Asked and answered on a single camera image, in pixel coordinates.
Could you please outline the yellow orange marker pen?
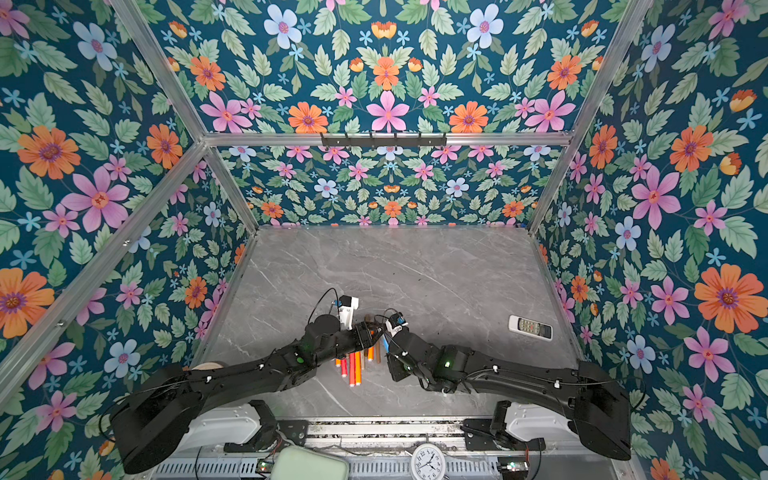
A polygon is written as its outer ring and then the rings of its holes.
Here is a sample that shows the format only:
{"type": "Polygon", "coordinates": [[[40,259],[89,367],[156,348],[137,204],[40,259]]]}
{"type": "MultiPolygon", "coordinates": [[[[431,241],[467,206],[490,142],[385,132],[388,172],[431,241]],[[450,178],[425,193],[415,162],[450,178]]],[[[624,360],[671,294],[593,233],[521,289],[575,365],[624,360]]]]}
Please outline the yellow orange marker pen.
{"type": "Polygon", "coordinates": [[[363,360],[364,357],[361,352],[354,353],[354,378],[356,386],[360,386],[362,384],[363,360]]]}

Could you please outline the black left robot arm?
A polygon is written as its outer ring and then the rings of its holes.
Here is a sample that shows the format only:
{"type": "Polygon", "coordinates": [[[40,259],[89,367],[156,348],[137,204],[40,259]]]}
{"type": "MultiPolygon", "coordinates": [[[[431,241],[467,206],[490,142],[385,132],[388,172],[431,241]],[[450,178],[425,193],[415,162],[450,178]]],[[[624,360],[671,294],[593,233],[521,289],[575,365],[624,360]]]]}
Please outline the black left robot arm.
{"type": "Polygon", "coordinates": [[[271,446],[277,424],[258,396],[305,383],[322,364],[374,346],[385,330],[375,321],[344,329],[336,316],[324,314],[306,325],[301,338],[257,360],[160,368],[109,416],[124,471],[151,471],[179,452],[201,447],[271,446]]]}

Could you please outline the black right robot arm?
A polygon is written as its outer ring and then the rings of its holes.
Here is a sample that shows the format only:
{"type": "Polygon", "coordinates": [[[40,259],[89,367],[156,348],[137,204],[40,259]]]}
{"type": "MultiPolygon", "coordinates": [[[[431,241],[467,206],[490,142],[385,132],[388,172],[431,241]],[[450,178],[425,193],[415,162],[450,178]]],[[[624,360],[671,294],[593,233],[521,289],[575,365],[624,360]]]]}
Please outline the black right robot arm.
{"type": "Polygon", "coordinates": [[[629,394],[599,365],[546,368],[493,358],[461,345],[439,347],[403,329],[387,339],[395,382],[409,376],[431,392],[502,396],[546,408],[566,419],[581,444],[604,457],[631,459],[629,394]]]}

